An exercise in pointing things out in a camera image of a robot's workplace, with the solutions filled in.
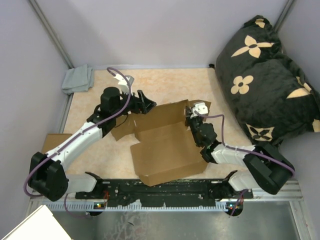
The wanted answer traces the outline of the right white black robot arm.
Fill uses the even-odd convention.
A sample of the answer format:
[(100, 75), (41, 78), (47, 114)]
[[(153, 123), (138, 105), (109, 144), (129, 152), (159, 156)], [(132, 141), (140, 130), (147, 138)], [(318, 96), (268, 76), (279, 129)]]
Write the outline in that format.
[(228, 198), (240, 192), (261, 188), (276, 195), (295, 175), (294, 166), (268, 142), (249, 146), (231, 146), (218, 140), (212, 123), (205, 123), (209, 110), (204, 102), (185, 108), (185, 126), (190, 128), (195, 145), (207, 163), (231, 164), (245, 171), (231, 172), (223, 182), (223, 193)]

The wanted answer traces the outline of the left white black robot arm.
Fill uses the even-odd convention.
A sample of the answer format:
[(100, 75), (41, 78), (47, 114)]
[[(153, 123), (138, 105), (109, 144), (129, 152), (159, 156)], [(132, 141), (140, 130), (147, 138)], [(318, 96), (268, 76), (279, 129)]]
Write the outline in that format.
[(123, 92), (117, 87), (107, 87), (100, 96), (100, 103), (82, 127), (60, 145), (46, 153), (36, 152), (30, 161), (29, 175), (23, 190), (36, 191), (52, 202), (71, 193), (87, 193), (97, 199), (103, 195), (101, 178), (91, 172), (66, 174), (66, 171), (87, 148), (104, 138), (115, 126), (117, 118), (132, 114), (147, 114), (156, 102), (148, 99), (142, 90)]

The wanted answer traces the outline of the brown cardboard box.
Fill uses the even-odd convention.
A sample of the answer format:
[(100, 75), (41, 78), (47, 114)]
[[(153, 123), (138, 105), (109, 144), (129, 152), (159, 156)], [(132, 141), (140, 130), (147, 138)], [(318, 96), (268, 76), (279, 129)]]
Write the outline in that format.
[(182, 100), (154, 107), (147, 114), (117, 119), (111, 130), (119, 141), (133, 134), (139, 141), (130, 146), (135, 174), (147, 186), (167, 183), (204, 172), (208, 166), (185, 126), (185, 109), (201, 100)]

